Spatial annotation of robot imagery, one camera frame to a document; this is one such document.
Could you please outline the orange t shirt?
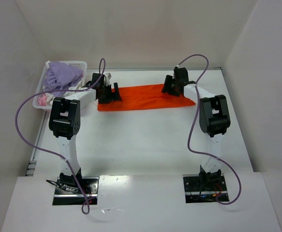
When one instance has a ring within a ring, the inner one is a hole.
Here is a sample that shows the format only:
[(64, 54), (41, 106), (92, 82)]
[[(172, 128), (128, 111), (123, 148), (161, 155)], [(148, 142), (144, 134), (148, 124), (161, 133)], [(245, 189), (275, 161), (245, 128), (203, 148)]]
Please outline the orange t shirt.
[(98, 104), (100, 112), (154, 110), (164, 108), (180, 108), (196, 105), (194, 101), (184, 96), (172, 96), (162, 93), (163, 84), (134, 87), (120, 87), (121, 101)]

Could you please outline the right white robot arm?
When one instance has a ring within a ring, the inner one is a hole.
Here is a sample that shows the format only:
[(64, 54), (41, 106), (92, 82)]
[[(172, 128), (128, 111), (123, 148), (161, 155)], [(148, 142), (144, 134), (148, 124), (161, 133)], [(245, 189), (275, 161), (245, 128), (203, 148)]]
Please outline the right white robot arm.
[(162, 93), (184, 97), (196, 102), (199, 126), (207, 135), (206, 158), (199, 171), (200, 189), (216, 184), (221, 178), (222, 140), (231, 120), (225, 95), (215, 95), (189, 81), (186, 68), (175, 67), (173, 75), (167, 75)]

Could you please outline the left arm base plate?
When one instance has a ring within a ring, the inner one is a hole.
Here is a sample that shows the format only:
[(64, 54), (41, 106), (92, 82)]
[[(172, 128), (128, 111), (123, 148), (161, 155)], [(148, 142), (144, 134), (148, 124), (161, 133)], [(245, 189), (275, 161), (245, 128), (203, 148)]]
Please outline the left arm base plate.
[[(66, 184), (59, 185), (58, 183), (54, 183), (54, 185), (55, 192), (52, 205), (82, 205), (85, 202), (85, 198), (78, 187), (71, 187)], [(85, 177), (81, 185), (86, 197), (89, 199), (89, 204), (97, 205), (99, 178)]]

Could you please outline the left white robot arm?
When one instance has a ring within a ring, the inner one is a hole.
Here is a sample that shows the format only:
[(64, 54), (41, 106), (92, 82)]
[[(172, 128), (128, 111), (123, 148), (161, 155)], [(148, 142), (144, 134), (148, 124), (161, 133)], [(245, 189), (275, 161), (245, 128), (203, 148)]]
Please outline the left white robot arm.
[(61, 155), (61, 172), (56, 185), (70, 192), (78, 192), (82, 184), (81, 167), (77, 159), (76, 135), (81, 127), (81, 109), (91, 102), (108, 104), (121, 101), (118, 84), (110, 83), (111, 74), (92, 74), (92, 80), (66, 97), (53, 100), (49, 129), (56, 137)]

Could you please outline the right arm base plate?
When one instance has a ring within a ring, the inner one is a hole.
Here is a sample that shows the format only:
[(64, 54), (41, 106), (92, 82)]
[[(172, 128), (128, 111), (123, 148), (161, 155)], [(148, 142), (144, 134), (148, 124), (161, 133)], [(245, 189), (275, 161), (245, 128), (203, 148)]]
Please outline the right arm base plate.
[(184, 175), (183, 186), (186, 203), (213, 203), (218, 200), (229, 202), (225, 177), (223, 175), (214, 182), (202, 184), (198, 175)]

